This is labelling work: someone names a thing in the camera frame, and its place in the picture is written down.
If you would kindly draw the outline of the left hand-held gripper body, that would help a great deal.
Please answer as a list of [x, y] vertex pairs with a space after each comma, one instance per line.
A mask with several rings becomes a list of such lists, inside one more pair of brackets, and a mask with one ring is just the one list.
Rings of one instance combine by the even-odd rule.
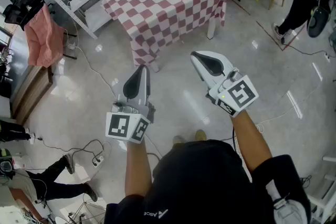
[[106, 137], [141, 143], [154, 122], [155, 107], [149, 101], [118, 97], [106, 118]]

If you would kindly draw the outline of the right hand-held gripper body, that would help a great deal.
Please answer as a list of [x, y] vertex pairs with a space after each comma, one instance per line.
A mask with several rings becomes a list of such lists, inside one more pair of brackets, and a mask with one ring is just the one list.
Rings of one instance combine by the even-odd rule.
[[230, 116], [237, 116], [259, 98], [250, 78], [243, 76], [237, 68], [216, 83], [208, 91], [208, 95], [215, 105]]

